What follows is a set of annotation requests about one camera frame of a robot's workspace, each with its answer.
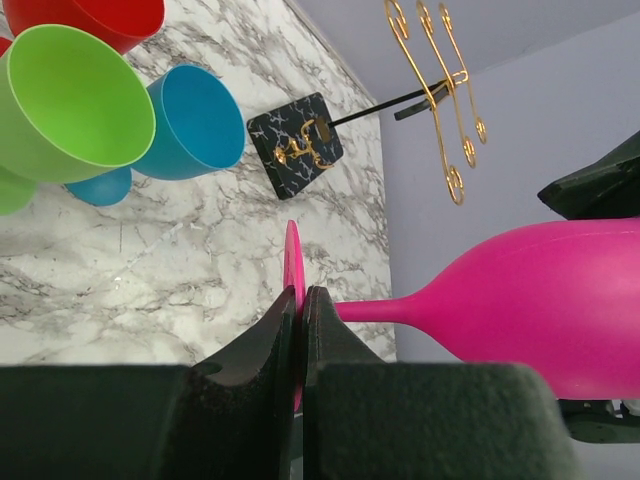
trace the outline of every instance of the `plastic cup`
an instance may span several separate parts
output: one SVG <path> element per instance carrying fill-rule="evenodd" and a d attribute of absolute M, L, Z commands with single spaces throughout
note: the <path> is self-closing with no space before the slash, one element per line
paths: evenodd
<path fill-rule="evenodd" d="M 36 188 L 36 182 L 0 168 L 0 215 L 9 215 L 26 207 Z"/>
<path fill-rule="evenodd" d="M 157 131 L 132 168 L 162 180 L 184 180 L 233 167 L 245 148 L 244 120 L 224 84 L 206 70 L 179 65 L 148 88 Z"/>
<path fill-rule="evenodd" d="M 0 57 L 6 52 L 11 46 L 11 40 L 8 38 L 0 37 Z"/>
<path fill-rule="evenodd" d="M 109 207 L 129 194 L 133 178 L 131 168 L 123 167 L 65 187 L 76 198 L 96 207 Z"/>
<path fill-rule="evenodd" d="M 9 28 L 18 36 L 57 23 L 84 30 L 120 53 L 154 35 L 164 21 L 163 0 L 3 0 Z"/>
<path fill-rule="evenodd" d="M 155 134 L 153 105 L 106 43 L 63 25 L 21 33 L 0 58 L 0 166 L 71 183 L 130 165 Z"/>

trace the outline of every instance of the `wall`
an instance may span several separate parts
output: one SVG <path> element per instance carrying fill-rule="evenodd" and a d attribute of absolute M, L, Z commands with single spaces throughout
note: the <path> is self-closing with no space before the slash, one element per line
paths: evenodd
<path fill-rule="evenodd" d="M 389 28 L 383 0 L 285 0 L 302 11 L 380 101 L 416 89 Z M 423 0 L 450 68 L 456 57 L 440 21 L 437 0 Z M 429 81 L 442 74 L 418 20 L 415 0 L 399 0 L 409 23 L 409 46 Z M 640 10 L 637 0 L 445 0 L 468 68 L 476 73 Z"/>
<path fill-rule="evenodd" d="M 391 112 L 381 116 L 394 296 L 420 289 L 493 235 L 559 218 L 536 193 L 640 129 L 638 45 L 640 14 L 634 14 L 475 76 L 489 142 L 476 142 L 473 171 L 464 164 L 447 100 L 441 108 L 445 141 L 466 181 L 463 207 L 446 193 L 431 115 L 402 122 Z M 466 102 L 465 95 L 460 99 Z M 464 116 L 471 118 L 468 111 Z M 396 338 L 400 360 L 452 359 L 410 327 L 397 327 Z M 640 476 L 640 445 L 578 449 L 592 479 Z"/>

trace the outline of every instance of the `blue plastic cup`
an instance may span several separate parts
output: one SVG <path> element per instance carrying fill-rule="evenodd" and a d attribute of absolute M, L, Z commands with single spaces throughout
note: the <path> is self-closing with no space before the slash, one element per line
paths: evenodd
<path fill-rule="evenodd" d="M 148 88 L 156 137 L 132 168 L 161 180 L 184 180 L 231 168 L 244 152 L 238 104 L 224 84 L 195 65 L 178 65 Z"/>
<path fill-rule="evenodd" d="M 89 180 L 67 183 L 65 187 L 76 198 L 89 205 L 109 207 L 124 200 L 132 184 L 131 168 L 122 167 Z"/>

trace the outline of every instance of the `black object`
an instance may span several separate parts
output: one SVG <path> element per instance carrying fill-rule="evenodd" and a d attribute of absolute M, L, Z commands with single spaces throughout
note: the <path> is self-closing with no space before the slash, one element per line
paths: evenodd
<path fill-rule="evenodd" d="M 596 163 L 562 177 L 538 198 L 568 220 L 640 216 L 640 132 Z"/>
<path fill-rule="evenodd" d="M 508 365 L 385 364 L 312 287 L 186 367 L 0 368 L 0 478 L 562 479 L 579 468 L 544 382 Z"/>
<path fill-rule="evenodd" d="M 449 94 L 444 80 L 429 89 L 436 103 Z M 286 200 L 342 158 L 344 149 L 335 127 L 420 96 L 424 96 L 422 89 L 332 120 L 324 97 L 316 92 L 250 119 L 247 131 L 276 195 Z M 430 108 L 426 103 L 402 110 L 396 114 L 396 120 Z"/>
<path fill-rule="evenodd" d="M 433 99 L 436 102 L 436 105 L 449 96 L 449 89 L 446 87 L 445 80 L 442 80 L 441 82 L 438 82 L 429 88 L 431 90 L 431 95 L 433 95 Z M 423 100 L 419 103 L 416 103 L 415 105 L 411 105 L 403 110 L 400 110 L 399 112 L 394 113 L 393 116 L 396 119 L 396 122 L 399 122 L 400 120 L 404 120 L 425 110 L 431 110 L 431 104 L 428 100 Z"/>
<path fill-rule="evenodd" d="M 308 145 L 302 136 L 302 126 L 318 117 L 331 119 L 322 94 L 314 93 L 247 122 L 249 136 L 280 200 L 296 196 L 344 154 L 335 129 L 330 130 L 331 138 L 325 143 L 317 130 L 310 128 L 311 147 L 320 156 L 320 166 L 311 153 L 288 158 L 286 163 L 276 158 L 276 148 L 283 149 L 285 153 L 292 152 L 289 148 L 290 139 L 305 149 Z"/>
<path fill-rule="evenodd" d="M 585 443 L 640 443 L 640 417 L 610 400 L 560 400 L 571 436 Z"/>
<path fill-rule="evenodd" d="M 295 298 L 195 367 L 0 368 L 0 478 L 288 479 Z"/>

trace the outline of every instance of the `black foam pad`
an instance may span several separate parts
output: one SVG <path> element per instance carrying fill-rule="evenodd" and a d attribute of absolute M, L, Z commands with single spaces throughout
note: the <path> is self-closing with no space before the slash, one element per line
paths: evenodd
<path fill-rule="evenodd" d="M 317 478 L 583 478 L 555 398 L 525 367 L 329 364 L 315 394 Z"/>
<path fill-rule="evenodd" d="M 0 478 L 289 478 L 293 287 L 186 366 L 0 368 Z"/>

